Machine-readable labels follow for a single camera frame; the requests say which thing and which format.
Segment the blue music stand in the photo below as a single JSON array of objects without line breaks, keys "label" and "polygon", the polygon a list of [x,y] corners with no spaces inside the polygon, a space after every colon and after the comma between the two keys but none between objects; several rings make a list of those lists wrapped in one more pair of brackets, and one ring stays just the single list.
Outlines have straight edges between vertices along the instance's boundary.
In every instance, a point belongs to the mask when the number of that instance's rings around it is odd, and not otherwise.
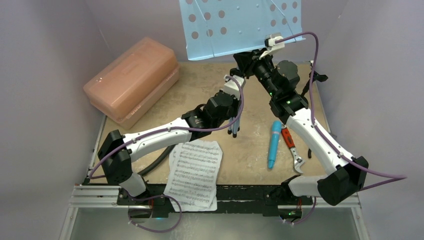
[{"label": "blue music stand", "polygon": [[[179,4],[190,61],[266,49],[264,41],[273,34],[281,34],[284,43],[302,37],[301,26],[289,22],[300,18],[300,8],[281,9],[279,0],[182,0]],[[228,127],[233,135],[240,118]]]}]

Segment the black microphone desk stand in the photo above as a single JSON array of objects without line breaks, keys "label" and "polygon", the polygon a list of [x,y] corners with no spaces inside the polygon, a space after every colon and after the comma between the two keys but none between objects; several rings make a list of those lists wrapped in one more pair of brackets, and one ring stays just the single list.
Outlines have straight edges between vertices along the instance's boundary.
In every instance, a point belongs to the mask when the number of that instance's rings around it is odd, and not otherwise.
[{"label": "black microphone desk stand", "polygon": [[[328,76],[327,75],[325,75],[325,74],[319,74],[315,70],[314,71],[311,71],[309,73],[309,75],[312,75],[312,82],[313,83],[314,82],[321,82],[322,83],[322,82],[325,82],[325,81],[328,80]],[[305,95],[309,92],[309,90],[310,90],[310,78],[308,78],[308,80],[307,80],[306,84],[304,85],[301,93],[296,93],[296,95],[307,102],[308,100],[306,99]]]}]

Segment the sheet music top page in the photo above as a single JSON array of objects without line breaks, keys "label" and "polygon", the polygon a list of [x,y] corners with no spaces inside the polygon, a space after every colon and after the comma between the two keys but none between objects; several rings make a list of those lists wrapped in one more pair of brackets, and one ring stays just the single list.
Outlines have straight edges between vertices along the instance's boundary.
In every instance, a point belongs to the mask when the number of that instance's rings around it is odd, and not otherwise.
[{"label": "sheet music top page", "polygon": [[177,201],[209,207],[217,197],[217,178],[223,151],[217,141],[194,140],[174,147],[176,158],[170,168],[164,194],[174,198],[175,211],[182,211]]}]

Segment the sheet music page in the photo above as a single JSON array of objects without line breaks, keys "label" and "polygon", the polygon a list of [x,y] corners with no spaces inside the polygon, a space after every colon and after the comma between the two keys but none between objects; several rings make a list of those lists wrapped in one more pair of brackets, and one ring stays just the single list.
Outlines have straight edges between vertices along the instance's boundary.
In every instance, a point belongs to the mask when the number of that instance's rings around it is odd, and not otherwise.
[{"label": "sheet music page", "polygon": [[[172,150],[171,153],[169,154],[169,168],[170,169],[174,165],[174,160],[176,159],[176,156],[177,156],[177,151]],[[183,202],[183,201],[179,201],[179,200],[177,202],[181,206],[181,210],[183,212],[213,212],[213,211],[216,211],[218,209],[218,201],[217,201],[216,196],[214,196],[209,207],[197,206],[197,205],[194,205],[192,203],[187,203],[187,202]]]},{"label": "sheet music page", "polygon": [[194,140],[174,147],[176,158],[170,168],[164,194],[174,198],[175,211],[182,211],[177,201],[209,207],[217,197],[217,178],[223,151],[217,141]]}]

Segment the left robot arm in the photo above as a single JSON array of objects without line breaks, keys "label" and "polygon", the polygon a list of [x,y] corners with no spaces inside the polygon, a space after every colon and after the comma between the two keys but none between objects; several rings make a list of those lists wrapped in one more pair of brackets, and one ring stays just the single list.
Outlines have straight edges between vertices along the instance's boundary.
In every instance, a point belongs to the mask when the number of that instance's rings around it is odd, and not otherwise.
[{"label": "left robot arm", "polygon": [[109,185],[120,186],[138,205],[146,203],[149,191],[143,177],[132,170],[132,163],[154,151],[188,143],[214,131],[228,128],[241,117],[244,107],[243,77],[226,75],[225,84],[204,104],[162,126],[136,133],[113,130],[106,135],[97,157]]}]

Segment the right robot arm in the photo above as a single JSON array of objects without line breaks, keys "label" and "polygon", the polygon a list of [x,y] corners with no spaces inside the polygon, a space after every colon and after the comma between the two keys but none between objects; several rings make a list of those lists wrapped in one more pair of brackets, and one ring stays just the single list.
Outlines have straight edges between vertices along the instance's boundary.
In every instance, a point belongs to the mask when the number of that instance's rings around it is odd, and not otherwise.
[{"label": "right robot arm", "polygon": [[302,196],[321,197],[336,206],[360,191],[366,180],[368,161],[344,149],[312,115],[311,103],[298,94],[298,66],[288,60],[274,65],[264,50],[233,55],[237,67],[230,70],[238,77],[255,76],[270,95],[270,109],[275,117],[293,130],[311,149],[324,168],[325,175],[295,175],[281,184],[280,196],[288,204]]}]

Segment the blue toy microphone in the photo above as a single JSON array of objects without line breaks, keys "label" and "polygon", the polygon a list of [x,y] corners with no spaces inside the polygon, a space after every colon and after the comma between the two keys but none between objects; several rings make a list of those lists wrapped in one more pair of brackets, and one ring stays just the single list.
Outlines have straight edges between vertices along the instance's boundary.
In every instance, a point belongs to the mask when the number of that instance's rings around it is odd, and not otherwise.
[{"label": "blue toy microphone", "polygon": [[274,121],[271,126],[271,135],[268,148],[267,166],[268,169],[273,169],[278,153],[278,145],[282,130],[282,123],[280,121]]}]

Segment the red adjustable wrench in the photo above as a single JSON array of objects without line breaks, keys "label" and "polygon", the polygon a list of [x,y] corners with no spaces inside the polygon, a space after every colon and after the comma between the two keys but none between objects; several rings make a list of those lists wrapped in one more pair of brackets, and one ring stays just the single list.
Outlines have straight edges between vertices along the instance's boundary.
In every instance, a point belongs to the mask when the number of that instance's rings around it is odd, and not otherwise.
[{"label": "red adjustable wrench", "polygon": [[303,174],[304,172],[301,170],[301,167],[305,163],[305,161],[299,155],[297,148],[296,148],[296,145],[294,143],[294,140],[292,138],[292,135],[291,135],[291,133],[290,133],[290,131],[287,128],[286,125],[283,125],[283,127],[281,129],[281,135],[282,135],[284,142],[286,143],[287,147],[289,148],[290,153],[292,154],[294,170],[299,174]]}]

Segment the pink plastic storage box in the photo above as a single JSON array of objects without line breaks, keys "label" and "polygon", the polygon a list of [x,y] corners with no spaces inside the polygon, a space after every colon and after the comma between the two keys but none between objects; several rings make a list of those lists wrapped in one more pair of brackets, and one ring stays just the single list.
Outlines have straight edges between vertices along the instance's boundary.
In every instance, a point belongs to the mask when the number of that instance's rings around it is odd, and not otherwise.
[{"label": "pink plastic storage box", "polygon": [[128,130],[177,82],[179,70],[171,48],[145,37],[83,90],[94,107]]}]

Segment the sheet music bottom page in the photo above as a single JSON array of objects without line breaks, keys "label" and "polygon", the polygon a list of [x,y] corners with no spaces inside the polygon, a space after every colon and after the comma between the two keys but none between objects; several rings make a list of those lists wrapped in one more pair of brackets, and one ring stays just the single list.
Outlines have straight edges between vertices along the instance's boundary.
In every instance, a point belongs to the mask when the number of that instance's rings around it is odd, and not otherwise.
[{"label": "sheet music bottom page", "polygon": [[[176,156],[177,156],[177,151],[172,150],[171,153],[169,154],[169,168],[170,169],[174,165],[174,160],[176,159]],[[217,201],[216,196],[214,196],[209,207],[197,206],[197,205],[194,205],[192,203],[187,203],[187,202],[183,202],[183,201],[179,201],[179,200],[177,202],[181,206],[181,210],[183,212],[213,212],[213,211],[216,211],[218,209],[218,201]]]}]

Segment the aluminium mounting rail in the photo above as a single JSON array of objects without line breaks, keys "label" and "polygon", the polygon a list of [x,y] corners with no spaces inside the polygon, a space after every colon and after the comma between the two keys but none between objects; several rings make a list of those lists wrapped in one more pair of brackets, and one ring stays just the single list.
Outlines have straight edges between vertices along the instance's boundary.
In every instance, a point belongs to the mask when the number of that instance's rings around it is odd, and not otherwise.
[{"label": "aluminium mounting rail", "polygon": [[[303,197],[299,200],[270,200],[266,193],[274,188],[273,185],[218,185],[216,198],[217,208],[224,209],[230,205],[241,206],[258,204],[261,207],[278,209],[294,209],[297,205],[311,208],[313,199]],[[76,208],[109,208],[136,206],[129,198],[121,196],[123,192],[119,186],[112,185],[77,185],[71,195],[70,204]]]}]

